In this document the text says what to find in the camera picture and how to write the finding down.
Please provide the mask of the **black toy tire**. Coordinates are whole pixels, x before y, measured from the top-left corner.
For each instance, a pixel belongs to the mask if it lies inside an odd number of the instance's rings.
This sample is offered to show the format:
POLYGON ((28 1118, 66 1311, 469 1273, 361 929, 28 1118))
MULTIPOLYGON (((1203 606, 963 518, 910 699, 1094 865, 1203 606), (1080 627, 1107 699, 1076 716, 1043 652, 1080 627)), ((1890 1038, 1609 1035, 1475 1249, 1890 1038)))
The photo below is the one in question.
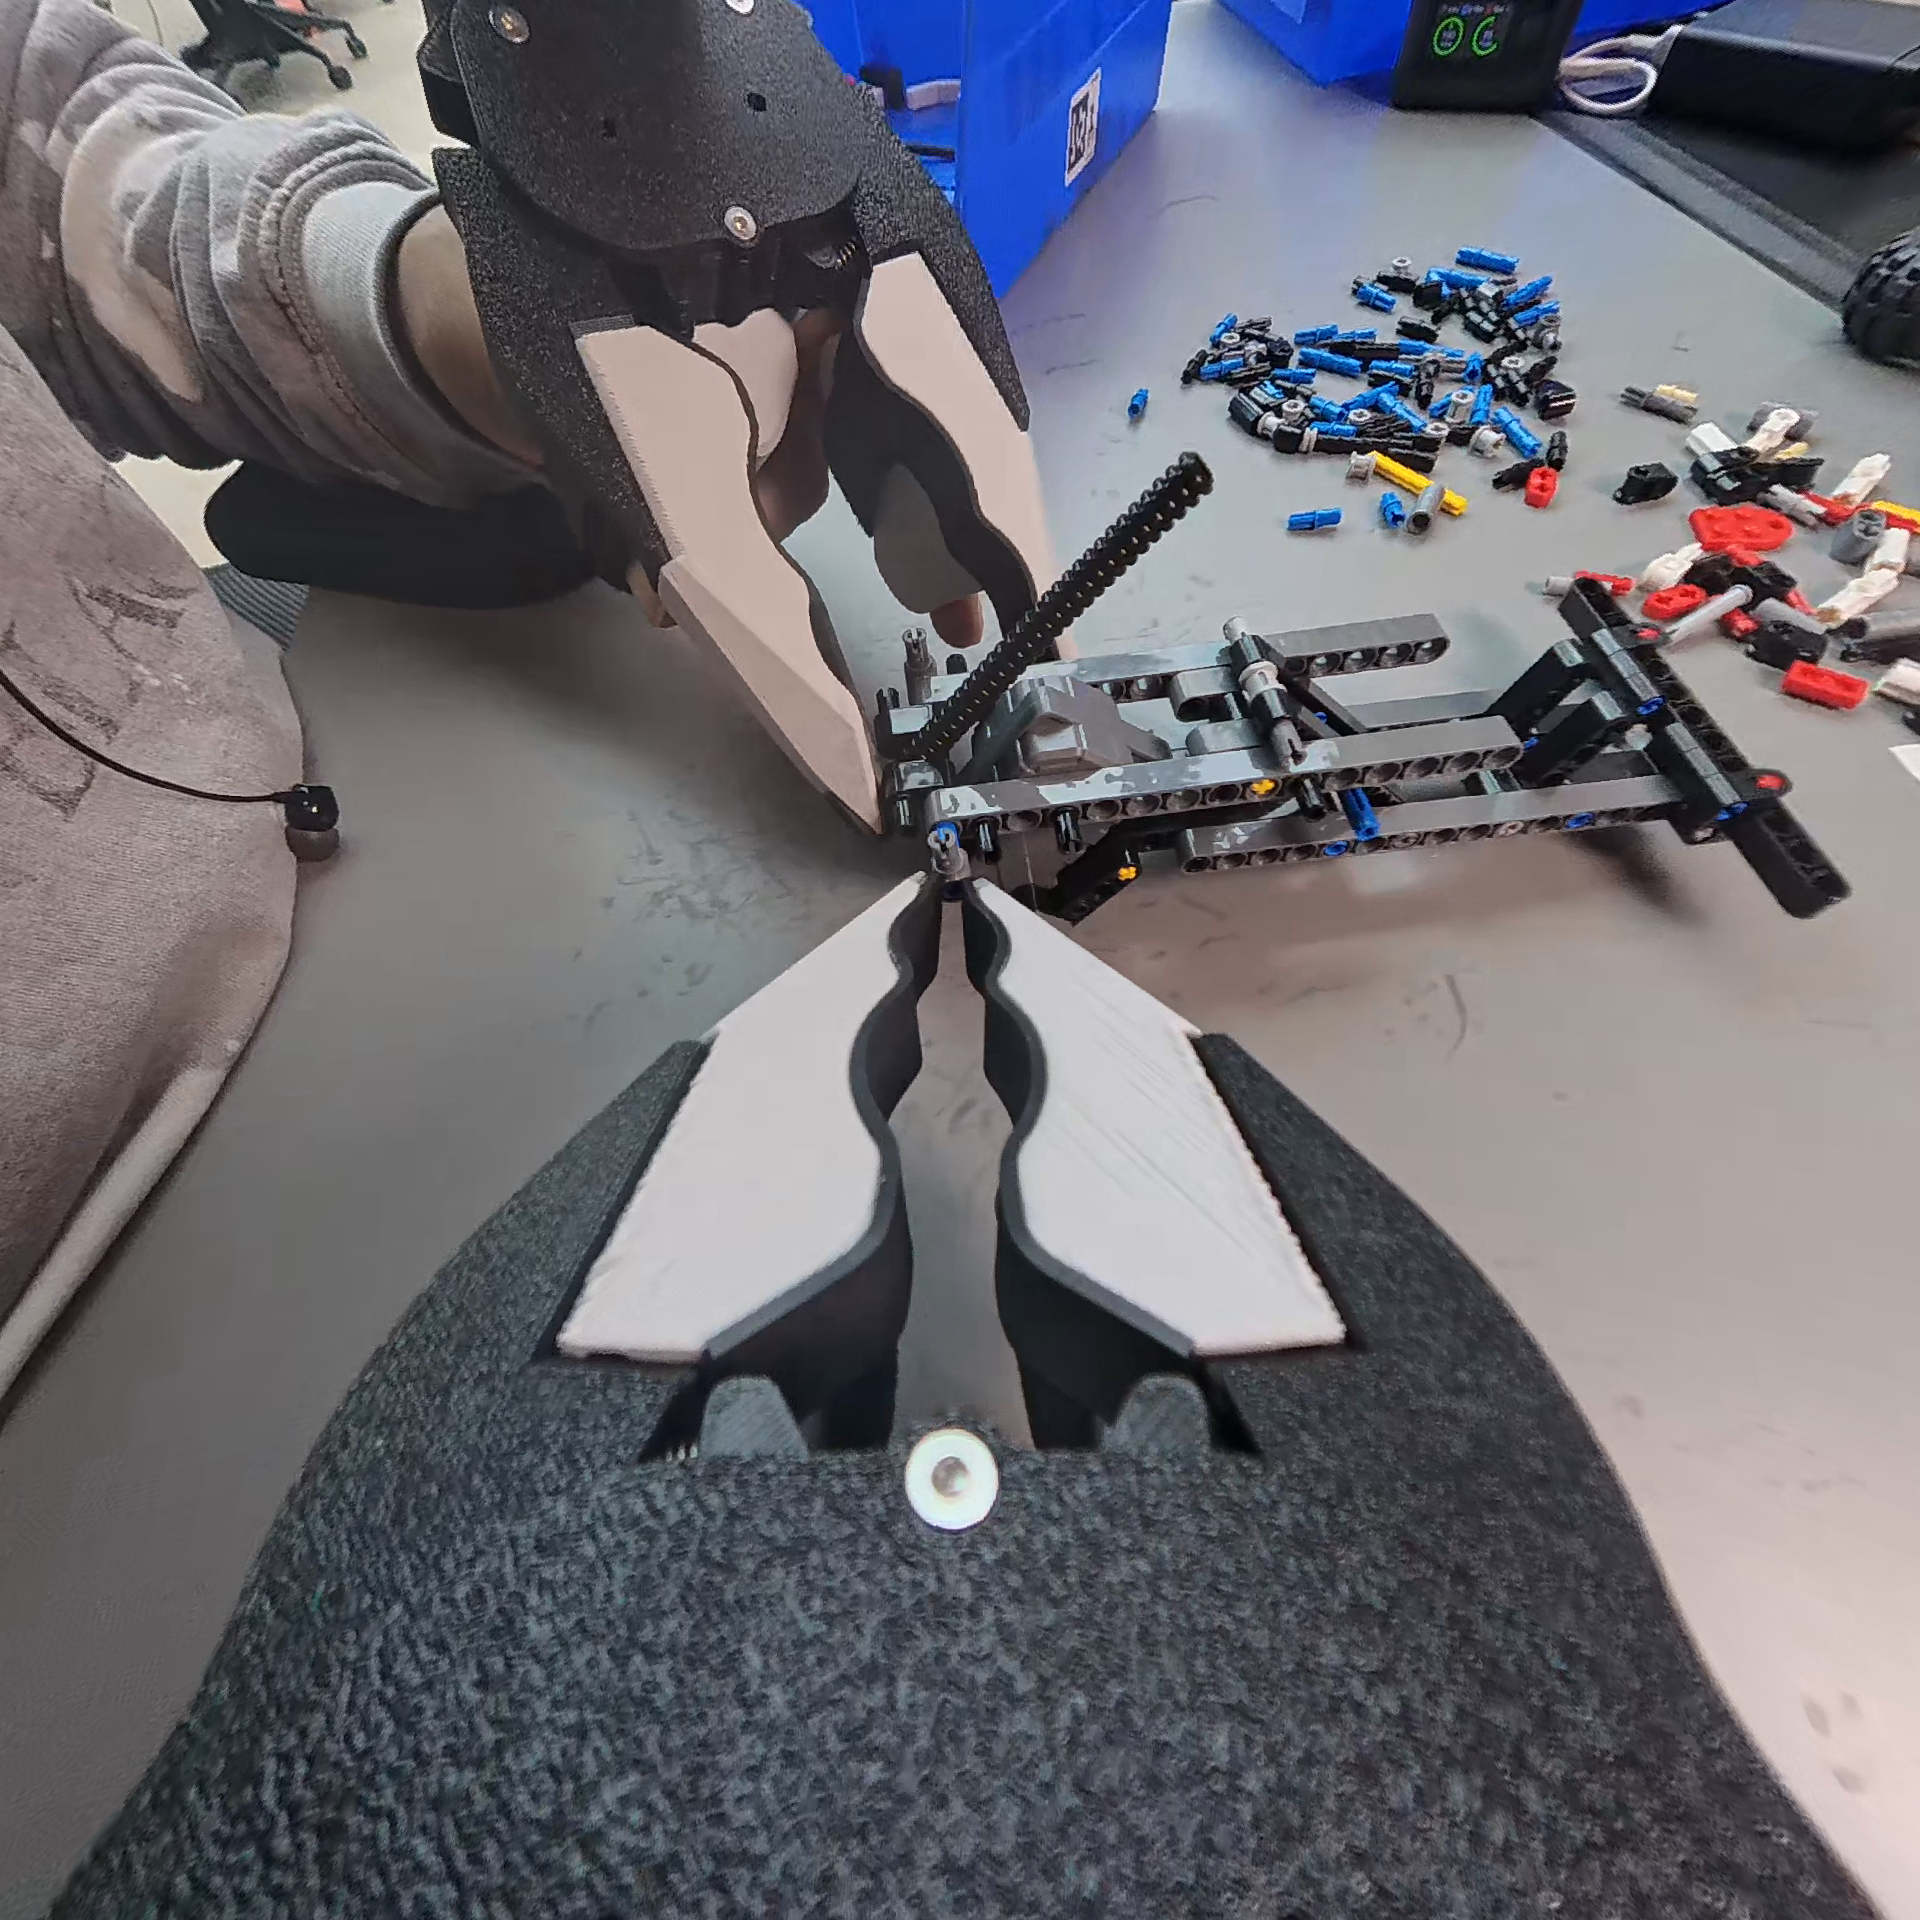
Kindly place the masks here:
POLYGON ((1842 339, 1880 365, 1917 367, 1917 228, 1877 246, 1841 303, 1842 339))

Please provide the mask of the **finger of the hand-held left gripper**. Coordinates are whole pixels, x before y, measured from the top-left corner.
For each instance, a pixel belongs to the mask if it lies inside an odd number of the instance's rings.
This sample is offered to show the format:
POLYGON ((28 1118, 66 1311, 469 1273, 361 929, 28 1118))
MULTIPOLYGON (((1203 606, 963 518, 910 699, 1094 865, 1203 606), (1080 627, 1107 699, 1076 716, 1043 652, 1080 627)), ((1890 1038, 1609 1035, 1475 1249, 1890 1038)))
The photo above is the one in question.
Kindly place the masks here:
POLYGON ((731 667, 789 759, 880 830, 868 724, 810 576, 769 532, 757 475, 801 388, 789 323, 587 326, 577 350, 664 537, 664 607, 731 667))
POLYGON ((849 505, 904 607, 980 595, 1009 635, 1058 577, 1033 441, 918 252, 850 323, 849 505))

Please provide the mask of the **person's left forearm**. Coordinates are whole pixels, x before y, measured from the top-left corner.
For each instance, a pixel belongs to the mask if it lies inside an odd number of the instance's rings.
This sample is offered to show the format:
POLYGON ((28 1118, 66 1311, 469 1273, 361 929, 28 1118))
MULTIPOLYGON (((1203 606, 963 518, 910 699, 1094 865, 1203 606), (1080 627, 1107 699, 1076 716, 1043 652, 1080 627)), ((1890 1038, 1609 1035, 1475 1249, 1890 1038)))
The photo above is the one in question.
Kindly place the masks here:
POLYGON ((349 112, 245 115, 93 4, 5 4, 5 333, 108 461, 436 499, 476 445, 388 295, 426 175, 349 112))

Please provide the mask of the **black power bank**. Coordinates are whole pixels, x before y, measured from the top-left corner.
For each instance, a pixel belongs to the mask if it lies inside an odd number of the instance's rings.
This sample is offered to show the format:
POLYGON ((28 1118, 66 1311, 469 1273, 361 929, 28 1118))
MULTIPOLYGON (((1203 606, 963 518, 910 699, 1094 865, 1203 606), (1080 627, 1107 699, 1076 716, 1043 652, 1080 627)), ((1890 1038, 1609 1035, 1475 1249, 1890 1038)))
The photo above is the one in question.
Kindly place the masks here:
POLYGON ((1529 112, 1568 52, 1579 3, 1416 3, 1390 77, 1400 109, 1529 112))

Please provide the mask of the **pile of red white pieces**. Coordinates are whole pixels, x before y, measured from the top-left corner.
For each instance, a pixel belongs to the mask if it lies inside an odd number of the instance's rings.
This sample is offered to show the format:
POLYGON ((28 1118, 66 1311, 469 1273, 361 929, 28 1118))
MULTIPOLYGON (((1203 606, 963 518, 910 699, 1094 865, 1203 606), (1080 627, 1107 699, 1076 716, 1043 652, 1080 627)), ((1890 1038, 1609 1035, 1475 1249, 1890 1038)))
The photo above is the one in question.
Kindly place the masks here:
POLYGON ((1672 381, 1622 383, 1626 412, 1680 435, 1674 453, 1627 467, 1620 512, 1686 509, 1686 529, 1637 566, 1564 566, 1531 589, 1571 607, 1596 585, 1650 641, 1717 635, 1773 677, 1784 697, 1828 712, 1881 708, 1915 773, 1915 507, 1885 495, 1890 457, 1872 449, 1834 480, 1812 447, 1818 417, 1772 401, 1730 432, 1672 381))

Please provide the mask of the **black office chair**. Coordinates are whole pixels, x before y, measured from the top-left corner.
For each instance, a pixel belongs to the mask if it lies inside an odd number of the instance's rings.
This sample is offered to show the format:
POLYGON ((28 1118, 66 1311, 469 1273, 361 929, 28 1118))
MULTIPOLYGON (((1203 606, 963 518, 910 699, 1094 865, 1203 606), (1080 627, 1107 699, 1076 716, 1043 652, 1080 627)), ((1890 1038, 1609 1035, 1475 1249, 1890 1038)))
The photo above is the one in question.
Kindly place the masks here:
POLYGON ((285 56, 313 56, 336 88, 353 88, 353 71, 331 56, 322 38, 344 38, 348 56, 364 61, 368 45, 357 28, 308 4, 278 3, 192 3, 202 37, 178 56, 213 85, 229 88, 242 67, 282 68, 285 56))

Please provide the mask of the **blue bin with square label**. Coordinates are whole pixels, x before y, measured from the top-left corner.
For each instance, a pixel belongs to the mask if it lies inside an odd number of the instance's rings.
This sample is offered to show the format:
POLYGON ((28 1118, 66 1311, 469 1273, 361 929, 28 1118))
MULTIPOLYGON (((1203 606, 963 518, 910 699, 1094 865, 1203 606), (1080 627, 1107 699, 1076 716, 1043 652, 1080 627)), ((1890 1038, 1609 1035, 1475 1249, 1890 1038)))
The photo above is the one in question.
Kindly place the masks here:
POLYGON ((1040 256, 1162 96, 1170 3, 804 3, 883 96, 996 295, 1040 256))

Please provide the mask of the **pile of blue black pins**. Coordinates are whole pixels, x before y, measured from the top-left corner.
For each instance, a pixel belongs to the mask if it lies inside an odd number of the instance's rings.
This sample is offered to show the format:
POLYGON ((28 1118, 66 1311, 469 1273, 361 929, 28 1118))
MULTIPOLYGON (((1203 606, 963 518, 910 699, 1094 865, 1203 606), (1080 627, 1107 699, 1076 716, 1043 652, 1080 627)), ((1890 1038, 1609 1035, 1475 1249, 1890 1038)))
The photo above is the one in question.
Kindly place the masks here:
POLYGON ((1565 329, 1553 273, 1461 246, 1419 264, 1392 256, 1352 279, 1353 320, 1284 326, 1222 316, 1187 357, 1180 388, 1217 392, 1233 429, 1293 461, 1338 461, 1377 489, 1392 535, 1461 518, 1442 478, 1450 453, 1496 463, 1491 487, 1529 509, 1555 505, 1568 469, 1577 390, 1560 374, 1565 329))

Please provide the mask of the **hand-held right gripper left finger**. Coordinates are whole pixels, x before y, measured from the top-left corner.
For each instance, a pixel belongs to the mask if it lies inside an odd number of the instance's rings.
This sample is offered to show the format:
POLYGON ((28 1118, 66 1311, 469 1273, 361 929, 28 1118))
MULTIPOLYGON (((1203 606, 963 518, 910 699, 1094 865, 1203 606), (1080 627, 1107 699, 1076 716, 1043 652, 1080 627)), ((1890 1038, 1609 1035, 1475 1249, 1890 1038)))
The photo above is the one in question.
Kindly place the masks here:
POLYGON ((915 1247, 892 1127, 921 1072, 944 886, 901 883, 745 999, 563 1310, 569 1359, 761 1375, 825 1449, 883 1449, 915 1247))

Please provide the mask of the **black power adapter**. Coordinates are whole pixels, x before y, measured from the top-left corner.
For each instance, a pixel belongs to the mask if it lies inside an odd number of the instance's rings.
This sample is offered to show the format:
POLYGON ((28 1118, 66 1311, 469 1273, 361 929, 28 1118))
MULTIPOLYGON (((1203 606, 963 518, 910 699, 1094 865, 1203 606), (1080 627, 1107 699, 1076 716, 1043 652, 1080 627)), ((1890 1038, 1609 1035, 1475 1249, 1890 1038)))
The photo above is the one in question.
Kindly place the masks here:
POLYGON ((1650 115, 1790 136, 1834 153, 1915 139, 1917 8, 1730 3, 1672 40, 1650 115))

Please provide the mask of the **person's left hand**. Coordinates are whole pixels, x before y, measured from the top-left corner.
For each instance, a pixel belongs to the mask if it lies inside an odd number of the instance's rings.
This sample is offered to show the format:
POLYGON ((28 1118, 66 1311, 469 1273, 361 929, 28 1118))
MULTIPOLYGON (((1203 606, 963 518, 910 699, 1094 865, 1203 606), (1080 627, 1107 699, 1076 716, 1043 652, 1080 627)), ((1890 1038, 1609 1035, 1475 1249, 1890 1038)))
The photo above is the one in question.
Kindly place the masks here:
MULTIPOLYGON (((442 203, 392 197, 361 243, 353 300, 336 341, 344 374, 366 416, 361 472, 438 505, 538 487, 542 447, 490 360, 459 232, 442 203)), ((754 323, 740 371, 761 424, 754 495, 774 537, 796 532, 827 495, 825 401, 837 325, 804 313, 754 323)))

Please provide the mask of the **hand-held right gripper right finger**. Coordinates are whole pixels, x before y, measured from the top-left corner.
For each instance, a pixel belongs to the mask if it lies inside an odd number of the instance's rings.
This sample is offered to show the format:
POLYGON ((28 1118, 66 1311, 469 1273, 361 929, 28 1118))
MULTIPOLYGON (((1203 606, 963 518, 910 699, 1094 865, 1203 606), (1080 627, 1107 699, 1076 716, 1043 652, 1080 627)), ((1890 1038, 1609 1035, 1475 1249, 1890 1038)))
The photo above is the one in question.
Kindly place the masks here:
POLYGON ((1243 1445, 1221 1361, 1347 1326, 1204 1051, 1206 1035, 994 883, 960 899, 1000 1159, 994 1301, 1037 1449, 1092 1451, 1144 1383, 1243 1445))

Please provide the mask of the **grey black toy chassis model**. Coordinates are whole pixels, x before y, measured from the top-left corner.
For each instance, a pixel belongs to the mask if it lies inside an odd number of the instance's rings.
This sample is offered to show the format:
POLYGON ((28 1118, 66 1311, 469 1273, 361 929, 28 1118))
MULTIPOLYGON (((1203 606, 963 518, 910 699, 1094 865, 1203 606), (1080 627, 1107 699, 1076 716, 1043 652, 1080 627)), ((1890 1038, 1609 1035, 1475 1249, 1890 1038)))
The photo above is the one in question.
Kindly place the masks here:
POLYGON ((883 821, 955 885, 1016 856, 1012 893, 1080 924, 1153 859, 1237 872, 1508 836, 1666 824, 1729 846, 1793 918, 1852 895, 1790 806, 1666 659, 1664 628, 1579 571, 1547 585, 1565 623, 1501 688, 1352 701, 1338 680, 1440 660, 1436 614, 1307 631, 1230 619, 1221 639, 1044 659, 1212 492, 1188 449, 1024 614, 1020 664, 904 638, 870 720, 883 821))

